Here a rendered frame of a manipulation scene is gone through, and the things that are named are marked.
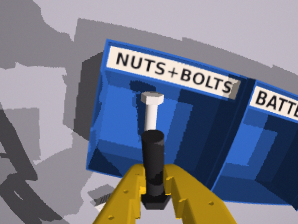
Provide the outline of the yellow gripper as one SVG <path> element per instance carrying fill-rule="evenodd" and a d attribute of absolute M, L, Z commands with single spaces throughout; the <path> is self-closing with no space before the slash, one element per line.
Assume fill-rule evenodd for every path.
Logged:
<path fill-rule="evenodd" d="M 188 172 L 165 164 L 163 183 L 171 195 L 176 219 L 183 224 L 237 224 L 224 202 Z M 135 224 L 141 194 L 146 194 L 143 164 L 133 165 L 118 183 L 92 224 Z"/>

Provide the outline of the grey hex bolt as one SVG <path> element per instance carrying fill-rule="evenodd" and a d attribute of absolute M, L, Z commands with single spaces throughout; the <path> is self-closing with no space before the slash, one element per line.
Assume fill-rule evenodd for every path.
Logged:
<path fill-rule="evenodd" d="M 159 92 L 141 93 L 141 101 L 146 104 L 144 131 L 156 129 L 157 108 L 163 103 L 164 95 Z"/>

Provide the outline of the black hex-head bolt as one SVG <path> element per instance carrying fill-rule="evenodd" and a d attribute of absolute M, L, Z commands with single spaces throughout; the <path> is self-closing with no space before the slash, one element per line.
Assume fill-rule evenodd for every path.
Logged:
<path fill-rule="evenodd" d="M 141 194 L 141 202 L 146 210 L 164 210 L 171 199 L 165 194 L 163 183 L 164 133 L 156 129 L 144 131 L 141 142 L 146 176 L 146 194 Z"/>

